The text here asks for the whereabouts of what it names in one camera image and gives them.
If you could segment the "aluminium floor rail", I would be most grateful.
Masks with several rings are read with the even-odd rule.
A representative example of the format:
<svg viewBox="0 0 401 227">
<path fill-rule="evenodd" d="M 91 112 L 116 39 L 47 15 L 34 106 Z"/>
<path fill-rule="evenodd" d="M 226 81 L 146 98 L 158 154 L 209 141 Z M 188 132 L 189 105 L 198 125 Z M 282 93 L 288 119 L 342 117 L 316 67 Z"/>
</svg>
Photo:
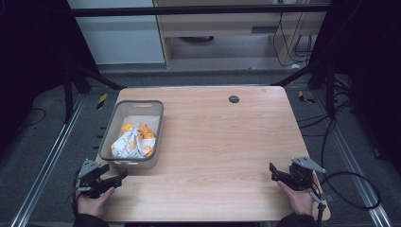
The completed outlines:
<svg viewBox="0 0 401 227">
<path fill-rule="evenodd" d="M 78 120 L 85 99 L 86 95 L 78 95 L 77 101 L 73 106 L 73 113 L 70 119 L 63 124 L 61 131 L 53 144 L 52 149 L 49 151 L 41 170 L 39 171 L 33 185 L 26 195 L 24 202 L 14 216 L 10 227 L 26 227 L 31 214 L 44 191 L 48 179 L 53 172 L 56 163 L 59 160 L 65 143 Z"/>
<path fill-rule="evenodd" d="M 364 176 L 364 172 L 357 163 L 357 160 L 353 155 L 352 150 L 348 146 L 339 126 L 335 123 L 335 121 L 331 120 L 331 118 L 328 118 L 327 122 L 331 125 L 334 141 L 338 147 L 339 153 L 347 170 L 356 173 L 357 175 L 359 174 Z M 364 205 L 374 206 L 378 202 L 378 196 L 376 195 L 373 186 L 367 183 L 365 180 L 360 179 L 357 175 L 354 177 L 354 183 L 359 195 L 361 196 L 361 199 L 364 202 Z M 392 222 L 381 203 L 379 203 L 376 208 L 370 209 L 369 214 L 376 227 L 393 227 Z"/>
</svg>

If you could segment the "black metal stand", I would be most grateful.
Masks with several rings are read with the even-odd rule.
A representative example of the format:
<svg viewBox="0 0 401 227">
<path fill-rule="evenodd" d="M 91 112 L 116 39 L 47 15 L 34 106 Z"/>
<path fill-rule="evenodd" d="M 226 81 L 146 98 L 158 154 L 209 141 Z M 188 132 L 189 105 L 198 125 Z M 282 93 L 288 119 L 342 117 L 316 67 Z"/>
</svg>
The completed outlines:
<svg viewBox="0 0 401 227">
<path fill-rule="evenodd" d="M 88 94 L 91 91 L 91 86 L 86 79 L 87 77 L 95 79 L 98 82 L 106 85 L 107 87 L 114 90 L 122 90 L 124 86 L 118 85 L 104 77 L 99 73 L 84 67 L 80 64 L 69 64 L 64 68 L 63 72 L 63 88 L 64 88 L 64 99 L 65 99 L 65 120 L 67 123 L 73 116 L 73 91 L 72 85 L 75 85 L 80 94 Z"/>
<path fill-rule="evenodd" d="M 319 88 L 325 83 L 325 109 L 331 119 L 335 118 L 334 107 L 334 64 L 331 62 L 313 62 L 308 66 L 298 70 L 286 79 L 282 79 L 272 84 L 272 86 L 287 86 L 292 81 L 300 78 L 305 74 L 310 74 L 311 78 L 307 86 L 311 89 Z"/>
</svg>

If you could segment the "person's right hand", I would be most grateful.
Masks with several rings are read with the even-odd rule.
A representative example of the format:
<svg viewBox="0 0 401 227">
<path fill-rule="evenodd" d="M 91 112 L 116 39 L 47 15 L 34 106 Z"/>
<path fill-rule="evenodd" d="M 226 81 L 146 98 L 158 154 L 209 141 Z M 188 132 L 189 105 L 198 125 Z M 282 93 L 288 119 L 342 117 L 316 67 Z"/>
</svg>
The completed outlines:
<svg viewBox="0 0 401 227">
<path fill-rule="evenodd" d="M 294 191 L 281 181 L 278 181 L 277 185 L 287 195 L 290 206 L 296 215 L 311 216 L 313 214 L 314 200 L 307 190 Z"/>
</svg>

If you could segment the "yellow and black tape marker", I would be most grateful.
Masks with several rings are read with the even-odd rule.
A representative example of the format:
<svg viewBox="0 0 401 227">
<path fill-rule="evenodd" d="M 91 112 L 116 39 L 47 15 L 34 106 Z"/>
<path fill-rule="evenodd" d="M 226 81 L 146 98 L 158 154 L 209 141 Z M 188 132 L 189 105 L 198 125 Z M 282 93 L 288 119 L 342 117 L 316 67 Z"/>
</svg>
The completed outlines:
<svg viewBox="0 0 401 227">
<path fill-rule="evenodd" d="M 301 100 L 305 103 L 309 103 L 309 104 L 315 103 L 315 100 L 313 98 L 306 98 L 302 91 L 298 91 L 298 98 L 299 98 L 299 100 Z"/>
<path fill-rule="evenodd" d="M 102 109 L 102 107 L 103 107 L 103 105 L 104 105 L 104 103 L 105 103 L 105 100 L 106 100 L 107 96 L 108 96 L 108 94 L 102 94 L 102 95 L 100 96 L 99 101 L 98 101 L 98 103 L 96 104 L 96 109 L 97 109 L 97 110 L 101 110 L 101 109 Z"/>
</svg>

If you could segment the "dark curtain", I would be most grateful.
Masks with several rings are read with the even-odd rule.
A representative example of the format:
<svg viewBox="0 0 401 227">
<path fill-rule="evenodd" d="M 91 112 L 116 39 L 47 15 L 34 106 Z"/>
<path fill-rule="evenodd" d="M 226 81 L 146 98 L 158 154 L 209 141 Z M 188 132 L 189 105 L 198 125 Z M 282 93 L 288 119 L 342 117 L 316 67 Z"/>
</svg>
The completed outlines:
<svg viewBox="0 0 401 227">
<path fill-rule="evenodd" d="M 401 0 L 331 0 L 312 58 L 329 41 L 334 68 L 351 78 L 362 122 L 401 175 Z"/>
<path fill-rule="evenodd" d="M 34 98 L 63 84 L 67 57 L 97 72 L 67 0 L 0 0 L 0 153 L 29 114 Z"/>
</svg>

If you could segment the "black horizontal frame bar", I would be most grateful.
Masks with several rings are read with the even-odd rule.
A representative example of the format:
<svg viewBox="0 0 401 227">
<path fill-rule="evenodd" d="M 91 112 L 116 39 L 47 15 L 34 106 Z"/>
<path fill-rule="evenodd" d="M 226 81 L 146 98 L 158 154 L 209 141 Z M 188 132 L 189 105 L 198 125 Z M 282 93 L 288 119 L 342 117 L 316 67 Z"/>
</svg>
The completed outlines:
<svg viewBox="0 0 401 227">
<path fill-rule="evenodd" d="M 233 14 L 233 13 L 281 13 L 281 12 L 323 12 L 331 9 L 330 4 L 306 5 L 242 5 L 242 6 L 190 6 L 156 8 L 118 9 L 69 9 L 64 14 L 74 17 L 100 16 L 148 16 L 148 15 L 191 15 L 191 14 Z"/>
</svg>

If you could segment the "person's left hand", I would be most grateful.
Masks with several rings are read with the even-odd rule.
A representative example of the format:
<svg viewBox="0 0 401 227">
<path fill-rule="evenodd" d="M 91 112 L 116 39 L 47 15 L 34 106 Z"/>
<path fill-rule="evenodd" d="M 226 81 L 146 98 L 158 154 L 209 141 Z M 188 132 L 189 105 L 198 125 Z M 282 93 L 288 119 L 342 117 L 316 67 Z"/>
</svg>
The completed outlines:
<svg viewBox="0 0 401 227">
<path fill-rule="evenodd" d="M 79 214 L 91 215 L 99 217 L 104 209 L 108 199 L 114 193 L 115 188 L 109 188 L 105 193 L 101 194 L 99 198 L 91 199 L 86 196 L 81 196 L 79 192 L 76 193 L 77 211 Z"/>
</svg>

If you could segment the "white cabinet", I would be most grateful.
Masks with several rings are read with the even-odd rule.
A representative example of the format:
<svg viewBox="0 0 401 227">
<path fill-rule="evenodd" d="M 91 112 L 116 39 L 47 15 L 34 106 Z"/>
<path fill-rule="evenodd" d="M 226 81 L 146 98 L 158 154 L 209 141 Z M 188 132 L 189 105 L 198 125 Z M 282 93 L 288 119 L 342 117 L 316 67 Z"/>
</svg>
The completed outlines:
<svg viewBox="0 0 401 227">
<path fill-rule="evenodd" d="M 67 0 L 71 9 L 153 7 L 152 0 Z M 164 63 L 154 15 L 77 17 L 97 65 Z"/>
</svg>

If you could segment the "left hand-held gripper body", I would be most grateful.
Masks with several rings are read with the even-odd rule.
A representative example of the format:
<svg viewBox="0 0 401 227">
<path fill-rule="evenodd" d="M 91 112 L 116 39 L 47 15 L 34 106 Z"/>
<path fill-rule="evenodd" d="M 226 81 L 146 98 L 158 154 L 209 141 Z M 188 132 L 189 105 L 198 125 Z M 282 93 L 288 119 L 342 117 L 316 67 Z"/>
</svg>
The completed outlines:
<svg viewBox="0 0 401 227">
<path fill-rule="evenodd" d="M 103 181 L 95 176 L 95 170 L 101 165 L 96 161 L 86 159 L 78 172 L 79 186 L 78 191 L 91 199 L 99 198 L 109 188 L 103 185 Z"/>
</svg>

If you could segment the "grey plastic basket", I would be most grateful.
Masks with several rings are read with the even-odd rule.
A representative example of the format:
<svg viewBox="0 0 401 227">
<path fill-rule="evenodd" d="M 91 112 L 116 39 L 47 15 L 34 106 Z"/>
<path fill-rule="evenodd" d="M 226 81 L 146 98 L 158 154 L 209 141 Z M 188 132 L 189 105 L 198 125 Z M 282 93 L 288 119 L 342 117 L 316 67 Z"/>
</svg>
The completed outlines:
<svg viewBox="0 0 401 227">
<path fill-rule="evenodd" d="M 123 100 L 116 104 L 98 156 L 115 168 L 149 169 L 158 161 L 158 147 L 164 121 L 164 104 L 159 100 Z M 145 123 L 156 134 L 154 153 L 145 159 L 124 159 L 112 156 L 111 145 L 122 135 L 127 123 Z"/>
</svg>

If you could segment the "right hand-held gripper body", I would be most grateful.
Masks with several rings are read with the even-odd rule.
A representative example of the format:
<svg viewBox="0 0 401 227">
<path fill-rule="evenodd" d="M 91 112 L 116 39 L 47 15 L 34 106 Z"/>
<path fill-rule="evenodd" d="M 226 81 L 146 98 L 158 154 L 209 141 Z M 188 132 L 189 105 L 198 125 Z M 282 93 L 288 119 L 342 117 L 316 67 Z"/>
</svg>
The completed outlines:
<svg viewBox="0 0 401 227">
<path fill-rule="evenodd" d="M 307 156 L 291 159 L 289 166 L 289 187 L 295 191 L 302 191 L 314 184 L 313 172 L 325 173 L 326 170 Z"/>
</svg>

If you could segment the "crumpled white orange wrappers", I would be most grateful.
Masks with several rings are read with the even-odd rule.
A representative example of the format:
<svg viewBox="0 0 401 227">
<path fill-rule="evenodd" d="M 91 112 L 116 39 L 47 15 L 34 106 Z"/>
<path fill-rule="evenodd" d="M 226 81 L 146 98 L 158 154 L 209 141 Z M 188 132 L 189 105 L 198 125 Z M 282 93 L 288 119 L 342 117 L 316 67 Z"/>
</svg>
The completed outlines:
<svg viewBox="0 0 401 227">
<path fill-rule="evenodd" d="M 124 159 L 149 158 L 155 151 L 156 134 L 145 123 L 127 123 L 111 145 L 112 156 Z"/>
</svg>

